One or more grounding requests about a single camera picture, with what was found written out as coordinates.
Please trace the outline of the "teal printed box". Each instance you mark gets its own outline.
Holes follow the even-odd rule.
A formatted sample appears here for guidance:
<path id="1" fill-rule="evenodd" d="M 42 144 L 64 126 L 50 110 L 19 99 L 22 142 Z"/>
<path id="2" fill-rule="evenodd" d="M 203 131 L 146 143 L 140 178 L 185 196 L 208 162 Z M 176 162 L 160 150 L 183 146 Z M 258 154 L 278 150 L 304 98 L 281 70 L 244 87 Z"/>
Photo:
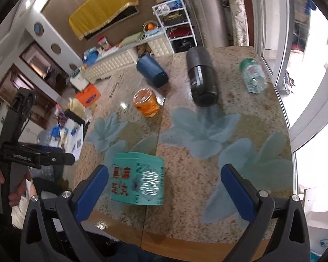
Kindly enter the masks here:
<path id="1" fill-rule="evenodd" d="M 130 205 L 161 206 L 164 160 L 144 153 L 118 153 L 112 164 L 110 198 Z"/>

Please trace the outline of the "dark blue plastic cup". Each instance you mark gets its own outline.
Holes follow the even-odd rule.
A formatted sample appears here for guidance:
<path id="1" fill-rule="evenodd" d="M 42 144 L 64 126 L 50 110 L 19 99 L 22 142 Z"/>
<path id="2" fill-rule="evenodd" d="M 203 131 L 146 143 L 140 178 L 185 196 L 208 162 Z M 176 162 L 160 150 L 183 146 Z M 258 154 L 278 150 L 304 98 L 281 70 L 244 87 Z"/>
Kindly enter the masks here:
<path id="1" fill-rule="evenodd" d="M 161 88 L 169 81 L 168 75 L 164 69 L 149 55 L 144 55 L 138 59 L 136 69 L 155 88 Z"/>

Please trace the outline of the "orange shopping bag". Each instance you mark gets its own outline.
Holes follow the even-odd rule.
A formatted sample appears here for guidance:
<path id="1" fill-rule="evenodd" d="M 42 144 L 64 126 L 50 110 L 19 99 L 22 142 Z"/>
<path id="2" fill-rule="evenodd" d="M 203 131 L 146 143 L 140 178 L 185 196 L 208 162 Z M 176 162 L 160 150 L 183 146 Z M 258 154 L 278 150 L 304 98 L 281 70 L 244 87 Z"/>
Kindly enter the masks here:
<path id="1" fill-rule="evenodd" d="M 101 96 L 94 84 L 89 84 L 83 91 L 77 93 L 75 98 L 84 106 L 89 107 Z"/>

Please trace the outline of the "white appliance on floor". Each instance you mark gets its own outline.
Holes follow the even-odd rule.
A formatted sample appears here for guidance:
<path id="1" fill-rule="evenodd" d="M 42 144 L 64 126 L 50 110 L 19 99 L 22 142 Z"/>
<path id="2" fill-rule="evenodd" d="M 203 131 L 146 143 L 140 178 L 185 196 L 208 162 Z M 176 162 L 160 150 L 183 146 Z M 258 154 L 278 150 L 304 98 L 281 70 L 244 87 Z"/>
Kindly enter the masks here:
<path id="1" fill-rule="evenodd" d="M 69 81 L 80 92 L 84 91 L 89 85 L 89 82 L 83 77 L 79 68 L 72 72 Z"/>

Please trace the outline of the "blue bag on cabinet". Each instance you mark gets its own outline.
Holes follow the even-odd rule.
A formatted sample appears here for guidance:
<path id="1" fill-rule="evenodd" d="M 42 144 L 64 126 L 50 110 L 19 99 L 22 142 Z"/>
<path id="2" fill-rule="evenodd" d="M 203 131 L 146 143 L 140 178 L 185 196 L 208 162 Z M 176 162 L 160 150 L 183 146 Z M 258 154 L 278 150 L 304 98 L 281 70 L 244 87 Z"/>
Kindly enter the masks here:
<path id="1" fill-rule="evenodd" d="M 86 66 L 93 65 L 96 60 L 98 59 L 98 51 L 97 48 L 91 48 L 89 50 L 86 50 L 83 55 L 83 63 Z"/>

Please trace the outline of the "orange glass jar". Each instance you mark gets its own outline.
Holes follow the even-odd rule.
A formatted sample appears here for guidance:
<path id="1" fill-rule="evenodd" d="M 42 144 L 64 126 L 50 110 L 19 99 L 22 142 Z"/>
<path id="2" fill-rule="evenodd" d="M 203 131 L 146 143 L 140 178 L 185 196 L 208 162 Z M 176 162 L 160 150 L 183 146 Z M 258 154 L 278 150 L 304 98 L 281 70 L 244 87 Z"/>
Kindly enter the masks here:
<path id="1" fill-rule="evenodd" d="M 154 117 L 160 111 L 156 95 L 149 88 L 141 89 L 135 93 L 133 96 L 133 105 L 144 117 Z"/>

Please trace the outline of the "white tufted TV cabinet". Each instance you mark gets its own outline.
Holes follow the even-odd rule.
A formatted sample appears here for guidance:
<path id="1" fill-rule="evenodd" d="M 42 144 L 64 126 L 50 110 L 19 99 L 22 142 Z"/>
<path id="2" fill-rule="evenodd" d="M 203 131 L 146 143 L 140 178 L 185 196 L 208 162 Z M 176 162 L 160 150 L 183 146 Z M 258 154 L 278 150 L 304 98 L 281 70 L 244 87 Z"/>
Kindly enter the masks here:
<path id="1" fill-rule="evenodd" d="M 138 47 L 148 45 L 150 54 L 154 57 L 173 54 L 171 45 L 162 30 L 157 34 L 145 37 L 139 42 L 129 43 L 118 47 L 114 52 L 101 56 L 97 61 L 81 71 L 82 76 L 90 83 L 98 79 L 110 77 L 114 71 L 137 63 Z"/>

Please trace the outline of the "red snack bag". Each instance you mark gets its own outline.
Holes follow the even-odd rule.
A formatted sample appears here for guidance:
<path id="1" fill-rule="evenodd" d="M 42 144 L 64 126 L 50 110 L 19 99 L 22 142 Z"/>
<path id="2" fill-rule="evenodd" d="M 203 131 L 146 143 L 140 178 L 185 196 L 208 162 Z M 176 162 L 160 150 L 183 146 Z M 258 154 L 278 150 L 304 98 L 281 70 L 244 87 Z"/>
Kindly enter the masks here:
<path id="1" fill-rule="evenodd" d="M 108 51 L 112 46 L 109 44 L 106 37 L 101 36 L 98 38 L 98 44 L 105 50 Z"/>

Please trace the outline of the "green folded cushion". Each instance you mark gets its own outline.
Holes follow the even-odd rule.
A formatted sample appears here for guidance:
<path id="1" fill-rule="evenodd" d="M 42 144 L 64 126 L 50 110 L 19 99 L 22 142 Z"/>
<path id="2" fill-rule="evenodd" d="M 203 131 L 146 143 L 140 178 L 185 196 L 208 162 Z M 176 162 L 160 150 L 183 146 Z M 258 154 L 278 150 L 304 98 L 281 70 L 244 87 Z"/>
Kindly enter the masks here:
<path id="1" fill-rule="evenodd" d="M 145 38 L 144 32 L 140 31 L 138 33 L 132 34 L 132 35 L 124 38 L 124 40 L 122 40 L 122 42 L 120 42 L 118 47 L 121 48 L 121 47 L 127 46 L 132 43 L 138 43 L 144 38 Z"/>

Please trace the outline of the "fruit basket with oranges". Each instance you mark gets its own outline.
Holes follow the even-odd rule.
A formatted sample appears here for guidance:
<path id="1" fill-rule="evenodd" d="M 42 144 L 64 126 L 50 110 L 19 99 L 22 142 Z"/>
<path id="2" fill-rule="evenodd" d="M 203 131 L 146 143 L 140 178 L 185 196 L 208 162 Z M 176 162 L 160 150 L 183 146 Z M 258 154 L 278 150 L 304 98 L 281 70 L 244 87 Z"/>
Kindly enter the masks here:
<path id="1" fill-rule="evenodd" d="M 158 23 L 155 21 L 147 21 L 143 24 L 143 32 L 147 36 L 152 36 L 153 34 L 158 33 L 159 26 Z"/>

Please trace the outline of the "clear green-capped plastic bottle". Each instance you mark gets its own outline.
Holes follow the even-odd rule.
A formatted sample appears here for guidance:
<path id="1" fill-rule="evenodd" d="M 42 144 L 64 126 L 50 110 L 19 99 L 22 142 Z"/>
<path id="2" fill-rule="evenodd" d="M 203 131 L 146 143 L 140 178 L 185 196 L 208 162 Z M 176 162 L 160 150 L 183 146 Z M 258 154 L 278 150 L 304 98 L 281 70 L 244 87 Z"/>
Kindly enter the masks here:
<path id="1" fill-rule="evenodd" d="M 267 87 L 267 78 L 261 65 L 253 58 L 243 59 L 239 64 L 247 91 L 259 94 Z"/>

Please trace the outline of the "black cylindrical tumbler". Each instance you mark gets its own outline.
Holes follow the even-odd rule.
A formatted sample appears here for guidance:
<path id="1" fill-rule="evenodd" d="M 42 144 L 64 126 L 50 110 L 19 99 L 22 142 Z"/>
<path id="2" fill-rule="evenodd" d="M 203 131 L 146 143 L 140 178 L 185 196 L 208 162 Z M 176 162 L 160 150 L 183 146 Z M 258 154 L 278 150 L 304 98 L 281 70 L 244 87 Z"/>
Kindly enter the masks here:
<path id="1" fill-rule="evenodd" d="M 209 52 L 200 46 L 192 47 L 187 51 L 186 60 L 194 103 L 198 107 L 215 105 L 219 90 Z"/>

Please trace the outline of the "yellow cloth over television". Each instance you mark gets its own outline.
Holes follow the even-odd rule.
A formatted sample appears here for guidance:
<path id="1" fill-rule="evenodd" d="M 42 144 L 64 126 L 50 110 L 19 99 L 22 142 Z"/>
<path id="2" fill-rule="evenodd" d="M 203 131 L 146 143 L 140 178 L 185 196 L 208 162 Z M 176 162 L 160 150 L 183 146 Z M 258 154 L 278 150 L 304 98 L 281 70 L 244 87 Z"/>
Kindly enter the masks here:
<path id="1" fill-rule="evenodd" d="M 127 8 L 138 5 L 138 0 L 87 0 L 69 16 L 68 23 L 75 36 L 83 40 L 110 24 Z"/>

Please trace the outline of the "white metal shelf rack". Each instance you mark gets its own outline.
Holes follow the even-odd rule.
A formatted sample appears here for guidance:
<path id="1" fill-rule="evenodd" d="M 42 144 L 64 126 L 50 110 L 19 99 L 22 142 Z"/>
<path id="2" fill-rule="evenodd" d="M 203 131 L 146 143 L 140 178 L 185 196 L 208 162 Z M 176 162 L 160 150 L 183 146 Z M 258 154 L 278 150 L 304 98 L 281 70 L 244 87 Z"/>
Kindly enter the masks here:
<path id="1" fill-rule="evenodd" d="M 173 53 L 198 46 L 184 0 L 165 1 L 152 6 L 152 10 Z"/>

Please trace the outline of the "silver tower air conditioner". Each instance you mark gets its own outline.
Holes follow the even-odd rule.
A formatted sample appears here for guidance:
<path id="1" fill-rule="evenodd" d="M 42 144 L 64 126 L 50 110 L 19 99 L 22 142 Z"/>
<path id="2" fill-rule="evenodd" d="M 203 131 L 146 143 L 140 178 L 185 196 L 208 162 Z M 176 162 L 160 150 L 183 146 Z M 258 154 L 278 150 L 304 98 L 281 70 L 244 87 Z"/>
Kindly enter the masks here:
<path id="1" fill-rule="evenodd" d="M 222 0 L 191 0 L 201 42 L 205 48 L 229 45 Z"/>

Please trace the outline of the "patterned beige curtain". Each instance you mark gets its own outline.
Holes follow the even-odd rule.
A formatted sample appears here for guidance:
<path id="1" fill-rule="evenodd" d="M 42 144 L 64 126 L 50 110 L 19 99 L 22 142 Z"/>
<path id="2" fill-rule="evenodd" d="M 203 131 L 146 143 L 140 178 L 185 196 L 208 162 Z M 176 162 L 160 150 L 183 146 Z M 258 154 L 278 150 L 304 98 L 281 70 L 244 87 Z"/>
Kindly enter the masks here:
<path id="1" fill-rule="evenodd" d="M 233 44 L 249 46 L 248 20 L 244 0 L 228 0 L 232 15 Z"/>

